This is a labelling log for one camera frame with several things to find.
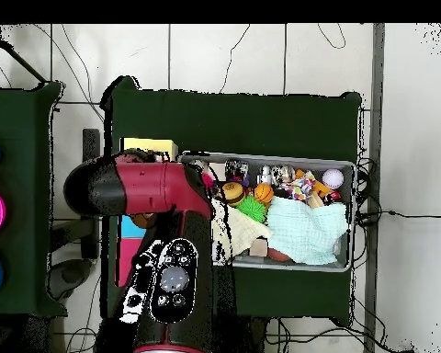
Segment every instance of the green table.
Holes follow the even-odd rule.
[[[360,104],[358,93],[263,97],[138,90],[131,77],[120,77],[101,104],[106,111],[105,154],[119,150],[120,138],[134,137],[171,139],[180,152],[356,162]],[[102,276],[107,293],[102,312],[109,316],[120,293],[113,281],[116,240],[117,218],[111,218],[107,272]],[[333,317],[348,325],[351,270],[234,269],[239,315]]]
[[[64,315],[46,291],[50,247],[50,113],[62,91],[0,89],[0,314]]]

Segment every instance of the green spiky ball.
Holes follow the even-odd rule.
[[[263,223],[266,217],[266,207],[256,200],[252,195],[248,195],[242,203],[237,206],[237,210],[249,216],[254,221]]]

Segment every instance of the white ball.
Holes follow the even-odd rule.
[[[343,184],[343,173],[338,169],[328,169],[323,174],[322,182],[330,189],[337,189]]]

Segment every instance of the blue block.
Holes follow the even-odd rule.
[[[137,227],[129,216],[122,216],[121,238],[143,238],[145,229]]]

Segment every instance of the pink block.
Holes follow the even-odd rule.
[[[120,257],[119,257],[119,280],[116,280],[117,287],[122,287],[126,284],[130,274],[130,266],[132,258],[136,255],[141,246],[142,238],[121,238],[120,242]]]

